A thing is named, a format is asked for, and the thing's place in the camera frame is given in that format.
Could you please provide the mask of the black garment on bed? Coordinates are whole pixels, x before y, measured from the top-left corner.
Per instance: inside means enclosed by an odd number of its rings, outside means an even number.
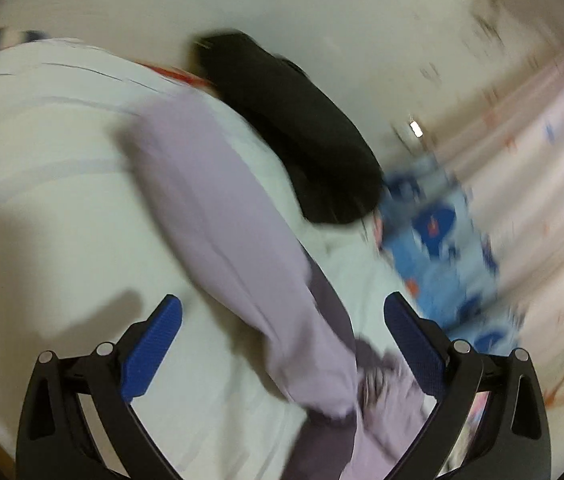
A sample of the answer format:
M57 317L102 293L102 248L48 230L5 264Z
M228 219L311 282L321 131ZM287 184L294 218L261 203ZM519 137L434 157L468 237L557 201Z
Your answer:
M349 224L375 211L381 166L355 124L298 65L243 32L201 37L195 50L221 100L282 162L308 221Z

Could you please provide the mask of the blue whale print quilt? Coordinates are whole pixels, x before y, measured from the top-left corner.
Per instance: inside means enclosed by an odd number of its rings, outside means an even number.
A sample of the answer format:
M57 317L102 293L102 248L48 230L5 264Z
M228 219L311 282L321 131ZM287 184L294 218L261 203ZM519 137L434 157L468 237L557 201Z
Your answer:
M378 212L381 249L424 318L480 353L506 356L518 346L521 317L498 299L499 263L451 172L432 156L386 172Z

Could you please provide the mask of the pale pink printed curtain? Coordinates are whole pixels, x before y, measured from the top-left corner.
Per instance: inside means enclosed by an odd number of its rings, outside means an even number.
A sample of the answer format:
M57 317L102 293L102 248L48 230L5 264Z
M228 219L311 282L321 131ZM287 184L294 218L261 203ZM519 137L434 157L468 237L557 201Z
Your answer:
M564 53L432 154L468 199L518 340L552 361L564 351Z

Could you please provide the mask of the lilac and purple jacket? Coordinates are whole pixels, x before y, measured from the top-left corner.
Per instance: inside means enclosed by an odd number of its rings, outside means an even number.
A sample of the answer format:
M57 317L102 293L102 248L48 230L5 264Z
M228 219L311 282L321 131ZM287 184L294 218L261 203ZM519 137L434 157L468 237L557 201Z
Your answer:
M261 184L280 161L246 122L193 89L150 102L128 134L138 186L190 279L261 333L265 370L307 419L288 479L382 479L422 429L402 356L353 332L318 263Z

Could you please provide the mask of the white striped bed sheet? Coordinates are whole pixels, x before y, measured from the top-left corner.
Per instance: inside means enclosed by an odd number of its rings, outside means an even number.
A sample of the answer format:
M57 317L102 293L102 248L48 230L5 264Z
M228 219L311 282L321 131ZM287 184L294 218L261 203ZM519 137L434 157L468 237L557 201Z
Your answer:
M265 370L261 333L185 272L129 155L140 109L189 89L208 94L68 41L0 51L0 441L15 456L39 355L115 344L173 295L182 326L133 411L178 479L287 479L307 413ZM382 307L402 284L378 257L367 217L312 223L288 176L261 184L336 290L355 336L398 353Z

